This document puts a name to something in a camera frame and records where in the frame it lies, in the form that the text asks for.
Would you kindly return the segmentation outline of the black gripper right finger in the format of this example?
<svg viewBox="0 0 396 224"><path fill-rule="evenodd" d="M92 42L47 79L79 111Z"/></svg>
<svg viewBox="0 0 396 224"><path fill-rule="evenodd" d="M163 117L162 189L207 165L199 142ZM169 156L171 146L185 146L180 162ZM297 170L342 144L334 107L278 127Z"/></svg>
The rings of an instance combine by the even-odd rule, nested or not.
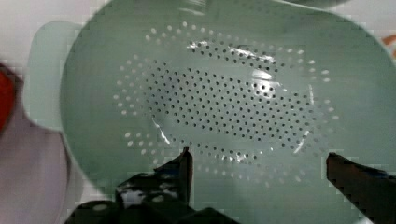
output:
<svg viewBox="0 0 396 224"><path fill-rule="evenodd" d="M326 177L374 224L395 224L394 175L330 153Z"/></svg>

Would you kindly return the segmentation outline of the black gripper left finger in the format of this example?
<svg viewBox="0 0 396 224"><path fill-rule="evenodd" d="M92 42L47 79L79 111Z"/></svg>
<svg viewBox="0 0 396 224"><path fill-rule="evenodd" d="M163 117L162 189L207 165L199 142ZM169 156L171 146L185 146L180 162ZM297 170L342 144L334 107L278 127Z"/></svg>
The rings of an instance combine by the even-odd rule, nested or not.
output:
<svg viewBox="0 0 396 224"><path fill-rule="evenodd" d="M139 173L115 188L113 201L79 205L64 224L239 224L221 212L189 206L193 159L188 147L151 173Z"/></svg>

